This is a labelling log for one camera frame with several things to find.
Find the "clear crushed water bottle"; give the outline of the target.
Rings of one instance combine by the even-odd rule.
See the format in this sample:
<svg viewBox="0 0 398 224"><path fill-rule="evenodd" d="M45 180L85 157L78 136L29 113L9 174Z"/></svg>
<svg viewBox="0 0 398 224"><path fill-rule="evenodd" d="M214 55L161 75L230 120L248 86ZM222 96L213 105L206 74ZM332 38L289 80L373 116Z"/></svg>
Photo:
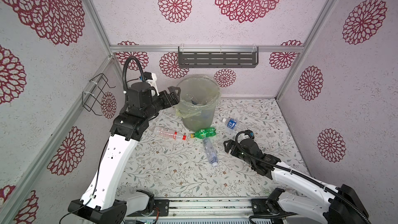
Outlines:
<svg viewBox="0 0 398 224"><path fill-rule="evenodd" d="M218 167L219 160L217 157L217 152L216 152L215 148L213 147L213 144L212 144L210 138L203 139L202 144L203 144L203 148L204 148L204 151L207 156L209 164L211 164L212 167Z"/></svg>

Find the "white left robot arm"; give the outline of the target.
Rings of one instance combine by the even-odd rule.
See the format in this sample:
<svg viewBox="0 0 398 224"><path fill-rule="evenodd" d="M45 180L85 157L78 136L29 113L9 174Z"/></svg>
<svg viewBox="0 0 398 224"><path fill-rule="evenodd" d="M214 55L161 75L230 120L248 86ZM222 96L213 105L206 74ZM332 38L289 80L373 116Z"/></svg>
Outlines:
<svg viewBox="0 0 398 224"><path fill-rule="evenodd" d="M157 92L149 83L124 85L125 104L113 121L110 136L99 157L95 176L80 199L73 200L68 213L95 224L120 224L125 216L155 211L153 194L138 190L127 200L117 200L116 191L133 150L161 110L177 105L179 87Z"/></svg>

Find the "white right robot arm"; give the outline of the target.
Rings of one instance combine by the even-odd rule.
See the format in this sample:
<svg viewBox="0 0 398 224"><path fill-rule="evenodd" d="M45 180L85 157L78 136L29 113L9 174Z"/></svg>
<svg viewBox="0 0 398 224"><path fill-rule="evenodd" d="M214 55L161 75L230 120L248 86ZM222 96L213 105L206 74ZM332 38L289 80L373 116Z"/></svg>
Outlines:
<svg viewBox="0 0 398 224"><path fill-rule="evenodd" d="M265 199L252 200L255 219L271 219L281 223L282 219L300 215L320 224L368 224L369 214L356 192L343 184L340 187L326 184L307 176L282 162L279 158L265 154L251 138L240 142L228 140L223 143L226 153L246 162L257 174L293 188L300 196L276 188Z"/></svg>

